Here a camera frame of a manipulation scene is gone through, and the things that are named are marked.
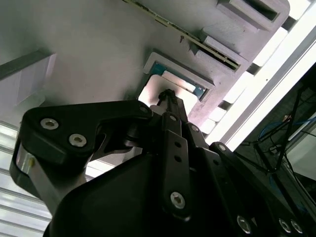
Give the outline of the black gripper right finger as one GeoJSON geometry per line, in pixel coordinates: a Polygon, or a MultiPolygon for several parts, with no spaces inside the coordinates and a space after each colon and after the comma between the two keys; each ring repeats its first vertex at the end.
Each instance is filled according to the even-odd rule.
{"type": "Polygon", "coordinates": [[[203,182],[210,182],[207,192],[216,197],[213,211],[207,215],[214,224],[207,231],[217,237],[307,237],[309,230],[304,217],[272,170],[267,157],[259,152],[286,203],[282,203],[244,164],[247,158],[230,151],[220,142],[207,146],[200,130],[188,122],[183,100],[169,92],[169,110],[179,115],[189,142],[189,154],[203,182]]]}

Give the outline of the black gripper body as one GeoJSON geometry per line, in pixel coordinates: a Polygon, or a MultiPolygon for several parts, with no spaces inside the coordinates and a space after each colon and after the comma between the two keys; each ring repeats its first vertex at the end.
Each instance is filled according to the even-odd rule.
{"type": "Polygon", "coordinates": [[[137,156],[71,191],[59,204],[46,237],[213,237],[208,211],[218,204],[190,157],[192,212],[182,221],[164,210],[161,163],[137,156]]]}

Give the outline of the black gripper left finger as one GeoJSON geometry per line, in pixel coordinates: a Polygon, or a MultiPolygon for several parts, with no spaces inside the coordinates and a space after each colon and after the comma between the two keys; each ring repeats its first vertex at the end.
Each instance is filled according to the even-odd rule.
{"type": "Polygon", "coordinates": [[[169,92],[159,95],[156,108],[131,100],[27,111],[11,162],[13,180],[54,216],[71,191],[137,156],[153,155],[161,163],[164,210],[187,221],[188,142],[179,115],[169,110],[169,92]]]}

